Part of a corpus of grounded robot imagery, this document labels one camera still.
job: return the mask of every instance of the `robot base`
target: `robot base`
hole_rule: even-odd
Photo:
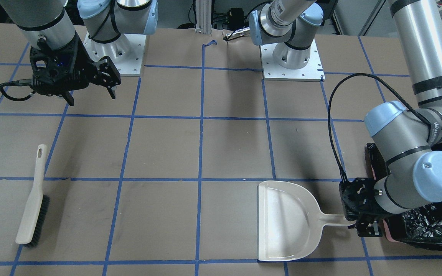
[[[276,45],[277,44],[267,44],[260,46],[265,80],[302,82],[319,82],[325,80],[325,74],[323,73],[322,62],[320,61],[315,40],[312,42],[312,55],[307,65],[296,70],[284,68],[274,61],[272,52]]]
[[[100,44],[88,38],[84,47],[91,59],[98,61],[102,56],[109,56],[121,76],[141,76],[146,35],[123,34],[119,39],[107,44]]]

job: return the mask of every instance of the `black bristles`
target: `black bristles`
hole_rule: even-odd
[[[36,247],[40,239],[40,233],[42,232],[42,227],[44,227],[45,215],[49,208],[49,203],[51,198],[44,194],[42,197],[42,205],[40,205],[40,212],[38,214],[37,224],[35,225],[35,231],[33,231],[32,240],[25,245],[25,247],[33,248]]]

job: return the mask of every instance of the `white brush handle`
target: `white brush handle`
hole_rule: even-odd
[[[18,234],[16,235],[16,243],[26,245],[30,243],[37,224],[40,206],[42,205],[43,191],[42,183],[44,182],[45,163],[47,161],[47,146],[39,145],[37,149],[37,159],[35,161],[35,173],[33,176],[33,186],[30,195],[26,200],[25,211],[21,218]]]

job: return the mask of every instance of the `light blue joint cap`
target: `light blue joint cap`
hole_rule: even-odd
[[[300,18],[310,25],[320,26],[323,21],[323,9],[317,3],[313,3],[300,15]]]
[[[156,26],[158,25],[158,2],[153,0],[149,9],[148,20],[144,27],[143,35],[152,35],[156,32]]]
[[[102,12],[109,4],[110,0],[79,0],[79,16],[83,19],[92,18]]]
[[[390,124],[398,115],[402,114],[407,108],[399,101],[382,103],[373,108],[366,117],[364,123],[371,137],[375,136],[380,130]]]
[[[442,201],[442,151],[427,152],[414,165],[417,192],[429,202]]]
[[[250,37],[254,45],[262,45],[262,30],[258,23],[258,11],[254,10],[250,14]]]

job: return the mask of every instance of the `blue tape grid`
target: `blue tape grid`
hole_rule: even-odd
[[[372,74],[376,76],[386,76],[386,77],[409,77],[409,75],[393,75],[393,74],[375,74],[374,70],[372,68],[372,65],[370,63],[370,60],[367,56],[367,53],[365,51],[364,45],[361,41],[361,38],[358,38],[361,44],[361,47],[363,49],[363,52],[365,54],[366,60],[368,62],[368,65],[370,66],[370,70]],[[63,126],[63,122],[65,120],[65,117],[124,117],[124,118],[130,118],[130,127],[129,127],[129,133],[128,133],[128,142],[126,144],[126,148],[124,151],[124,158],[122,163],[122,169],[121,169],[121,175],[120,178],[70,178],[73,181],[118,181],[119,186],[117,189],[117,196],[116,196],[116,203],[114,208],[114,216],[112,218],[112,226],[110,228],[110,234],[109,234],[109,243],[107,245],[107,253],[106,258],[104,261],[43,261],[43,262],[36,262],[36,261],[19,261],[19,257],[21,254],[22,246],[20,246],[17,250],[15,260],[13,262],[0,262],[0,266],[12,266],[10,275],[14,275],[15,269],[17,266],[31,266],[31,265],[100,265],[103,266],[103,275],[107,274],[107,266],[109,265],[147,265],[147,264],[195,264],[195,275],[198,276],[198,266],[199,264],[214,264],[214,263],[256,263],[259,262],[256,259],[243,259],[243,260],[199,260],[199,251],[200,251],[200,203],[201,203],[201,185],[202,181],[265,181],[269,179],[260,179],[260,178],[249,178],[249,179],[234,179],[234,178],[202,178],[202,131],[203,131],[203,120],[265,120],[267,122],[267,131],[268,131],[268,140],[269,140],[269,148],[270,148],[270,161],[272,165],[272,179],[280,180],[280,181],[300,181],[300,182],[315,182],[315,181],[331,181],[331,182],[339,182],[340,179],[283,179],[283,178],[277,178],[275,175],[275,163],[274,163],[274,154],[272,152],[272,139],[270,136],[270,121],[327,121],[326,119],[318,119],[318,118],[270,118],[268,114],[268,106],[267,106],[267,97],[265,92],[265,82],[262,81],[262,87],[263,87],[263,95],[264,95],[264,107],[265,107],[265,118],[243,118],[243,117],[204,117],[203,115],[203,108],[204,108],[204,73],[205,70],[230,70],[230,71],[261,71],[260,69],[253,69],[253,68],[240,68],[240,69],[234,69],[234,68],[215,68],[215,67],[205,67],[205,47],[211,45],[214,43],[212,41],[210,44],[202,45],[202,66],[201,67],[195,67],[195,66],[163,66],[163,65],[146,65],[147,67],[160,67],[160,68],[188,68],[188,69],[200,69],[202,70],[202,82],[201,82],[201,116],[200,117],[167,117],[167,116],[145,116],[145,115],[134,115],[135,114],[135,108],[137,106],[137,98],[139,96],[139,90],[140,90],[140,79],[137,85],[137,92],[135,96],[135,102],[133,107],[132,114],[129,115],[69,115],[67,114],[68,105],[66,105],[64,111],[62,114],[36,114],[36,113],[0,113],[0,116],[35,116],[35,117],[61,117],[61,121],[58,127],[58,130],[56,132],[56,135],[54,137],[53,145],[51,147],[51,151],[49,152],[48,161],[46,164],[46,171],[49,166],[49,162],[51,160],[51,156],[54,152],[54,148],[56,146],[56,142],[58,139],[58,136],[60,134],[60,129]],[[28,44],[26,45],[18,63],[0,63],[0,65],[7,65],[7,66],[15,66],[14,72],[11,76],[11,80],[13,80],[19,66],[30,66],[30,64],[23,64],[21,61],[23,60],[24,54],[28,49]],[[347,72],[325,72],[326,74],[339,74],[339,75],[351,75],[352,73]],[[379,86],[377,82],[377,86],[379,89],[379,92],[382,96],[382,99],[384,100],[383,92],[381,91],[381,87]],[[325,90],[323,87],[323,84],[321,83],[321,88],[324,96],[324,100],[326,102],[327,108],[328,108],[328,102],[327,97],[325,94]],[[132,134],[133,124],[135,118],[169,118],[169,119],[200,119],[200,157],[199,157],[199,175],[198,178],[184,178],[184,179],[177,179],[177,178],[124,178],[124,171],[125,171],[125,164],[127,159],[127,153],[128,153],[128,147],[130,144],[130,136]],[[339,156],[343,161],[342,158],[342,151],[340,149],[340,145],[338,143],[338,137],[335,132],[335,126],[334,122],[363,122],[362,120],[349,120],[349,119],[331,119],[331,125],[334,132],[335,142],[337,145],[337,150],[339,152]],[[33,180],[32,177],[0,177],[0,180],[7,179],[7,180]],[[48,181],[56,181],[56,180],[62,180],[63,178],[50,178],[46,177],[45,180]],[[195,260],[131,260],[131,261],[110,261],[109,255],[112,247],[112,238],[114,235],[114,228],[115,228],[115,222],[116,222],[116,215],[118,211],[119,201],[120,201],[120,191],[122,187],[123,181],[198,181],[198,220],[197,220],[197,227],[196,227],[196,256]],[[361,241],[363,243],[363,249],[365,253],[365,257],[344,257],[344,258],[305,258],[301,260],[296,260],[293,262],[336,262],[336,261],[366,261],[368,264],[370,275],[373,276],[372,267],[370,264],[370,261],[379,261],[379,260],[410,260],[410,259],[442,259],[442,255],[432,255],[432,256],[379,256],[379,257],[371,257],[369,256],[365,244],[365,240],[361,238]],[[284,262],[284,274],[286,276],[289,276],[288,271],[288,262]]]

